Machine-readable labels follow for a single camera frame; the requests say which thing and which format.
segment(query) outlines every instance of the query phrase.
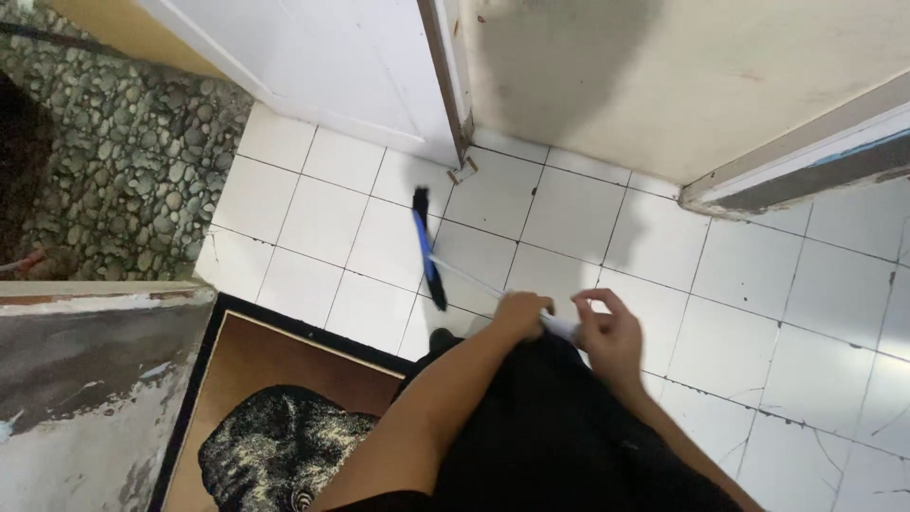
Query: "black shoe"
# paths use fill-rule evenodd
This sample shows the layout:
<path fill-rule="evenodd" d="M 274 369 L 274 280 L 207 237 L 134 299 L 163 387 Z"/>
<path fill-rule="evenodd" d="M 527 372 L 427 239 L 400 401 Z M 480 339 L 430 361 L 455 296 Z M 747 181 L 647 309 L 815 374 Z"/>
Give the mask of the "black shoe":
<path fill-rule="evenodd" d="M 461 339 L 456 338 L 455 334 L 452 334 L 450 330 L 445 327 L 440 327 L 430 333 L 430 352 L 448 350 L 449 347 L 459 341 L 461 341 Z"/>

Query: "brown doormat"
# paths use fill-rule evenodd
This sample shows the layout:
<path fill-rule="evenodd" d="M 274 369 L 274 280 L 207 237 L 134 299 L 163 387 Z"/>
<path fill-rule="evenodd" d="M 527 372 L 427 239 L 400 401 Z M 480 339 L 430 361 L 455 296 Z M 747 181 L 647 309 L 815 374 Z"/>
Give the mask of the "brown doormat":
<path fill-rule="evenodd" d="M 224 465 L 235 472 L 247 471 L 248 474 L 263 471 L 261 467 L 254 470 L 244 469 L 244 465 L 238 462 L 240 460 L 238 453 L 242 451 L 244 456 L 247 456 L 246 454 L 251 451 L 248 447 L 250 439 L 263 437 L 256 433 L 242 439 L 240 435 L 231 438 L 232 432 L 240 428 L 236 426 L 238 422 L 250 423 L 249 418 L 244 418 L 243 415 L 253 415 L 254 424 L 266 424 L 271 421 L 284 427 L 304 424 L 307 421 L 301 419 L 304 416 L 312 420 L 311 416 L 316 414 L 313 411 L 324 404 L 329 404 L 332 421 L 340 417 L 339 421 L 342 422 L 342 428 L 339 430 L 336 426 L 330 436 L 339 437 L 338 432 L 345 428 L 349 433 L 357 431 L 357 435 L 352 434 L 348 437 L 350 446 L 344 446 L 340 452 L 338 446 L 331 447 L 335 449 L 336 454 L 342 454 L 336 457 L 340 462 L 356 445 L 356 441 L 352 443 L 351 439 L 355 437 L 362 439 L 362 436 L 372 428 L 375 419 L 389 408 L 401 383 L 402 373 L 409 367 L 410 362 L 379 353 L 366 345 L 340 338 L 235 297 L 220 295 L 194 370 L 197 382 L 191 382 L 187 389 L 187 398 L 181 409 L 183 421 L 177 422 L 171 446 L 168 448 L 169 453 L 166 454 L 162 473 L 158 478 L 156 495 L 153 496 L 149 510 L 163 509 L 169 512 L 217 510 L 216 501 L 203 484 L 199 449 L 221 424 L 223 425 L 216 435 L 212 436 L 213 440 L 207 443 L 206 448 L 207 482 L 210 487 L 217 488 L 216 494 L 223 496 L 230 494 L 228 491 L 236 494 L 236 491 L 231 490 L 231 487 L 236 487 L 236 482 L 231 481 L 228 486 L 221 485 L 218 482 L 219 478 L 231 480 L 233 477 L 213 476 L 213 466 Z M 289 385 L 273 387 L 277 384 Z M 310 395 L 310 392 L 321 395 L 328 402 L 321 401 L 318 395 Z M 273 399 L 273 403 L 284 404 L 295 400 L 297 402 L 291 406 L 291 412 L 279 412 L 279 415 L 285 416 L 276 419 L 277 416 L 270 414 L 274 411 L 263 412 L 263 400 L 269 398 Z M 250 409 L 257 406 L 260 410 Z M 327 428 L 325 424 L 326 421 L 319 421 L 317 418 L 316 421 L 310 421 L 306 428 L 310 430 Z M 297 427 L 297 437 L 301 437 L 303 428 Z M 234 446 L 216 445 L 216 441 L 222 445 L 233 443 Z M 275 444 L 275 439 L 266 441 Z M 285 452 L 293 451 L 293 448 L 287 449 L 287 445 L 287 443 L 283 445 L 286 447 Z M 309 446 L 304 446 L 299 451 L 308 452 L 309 449 Z M 331 457 L 319 458 L 324 466 L 334 464 L 332 460 L 326 462 L 326 459 Z M 327 477 L 334 475 L 331 471 L 328 473 L 328 476 L 323 475 L 322 480 L 327 481 Z M 302 485 L 296 482 L 294 487 L 299 488 L 294 491 L 296 494 L 293 499 L 298 504 L 306 504 L 312 498 L 310 495 L 314 494 L 309 489 L 315 486 L 318 490 L 325 481 L 319 481 L 317 484 L 305 482 Z M 295 505 L 288 509 L 299 507 L 300 505 Z"/>

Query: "wall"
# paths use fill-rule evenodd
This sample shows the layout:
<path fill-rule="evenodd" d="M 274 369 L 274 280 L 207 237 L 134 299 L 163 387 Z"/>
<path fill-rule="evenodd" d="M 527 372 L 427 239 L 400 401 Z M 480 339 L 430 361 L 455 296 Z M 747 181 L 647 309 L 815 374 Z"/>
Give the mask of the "wall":
<path fill-rule="evenodd" d="M 0 306 L 0 509 L 146 509 L 214 300 L 174 295 Z"/>
<path fill-rule="evenodd" d="M 681 184 L 910 68 L 898 0 L 462 0 L 461 21 L 478 125 Z"/>
<path fill-rule="evenodd" d="M 102 43 L 133 58 L 226 78 L 133 0 L 52 0 L 51 6 Z"/>

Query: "hand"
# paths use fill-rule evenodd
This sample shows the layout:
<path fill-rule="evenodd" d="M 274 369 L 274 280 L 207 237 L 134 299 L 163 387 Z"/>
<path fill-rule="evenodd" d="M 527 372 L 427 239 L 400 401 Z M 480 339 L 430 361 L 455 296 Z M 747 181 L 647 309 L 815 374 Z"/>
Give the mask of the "hand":
<path fill-rule="evenodd" d="M 642 387 L 642 326 L 611 290 L 585 290 L 571 298 L 581 318 L 580 346 L 588 353 L 592 370 L 617 394 L 632 394 Z M 597 313 L 588 300 L 606 304 L 608 313 Z"/>
<path fill-rule="evenodd" d="M 518 340 L 535 339 L 543 334 L 542 309 L 553 314 L 553 299 L 532 292 L 509 292 L 496 306 L 492 325 Z"/>

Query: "white door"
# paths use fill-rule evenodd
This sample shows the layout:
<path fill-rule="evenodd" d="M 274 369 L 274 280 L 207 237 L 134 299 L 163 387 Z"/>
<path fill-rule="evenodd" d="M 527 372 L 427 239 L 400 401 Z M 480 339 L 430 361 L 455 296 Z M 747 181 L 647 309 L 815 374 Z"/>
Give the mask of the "white door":
<path fill-rule="evenodd" d="M 139 0 L 279 114 L 452 167 L 417 0 Z"/>

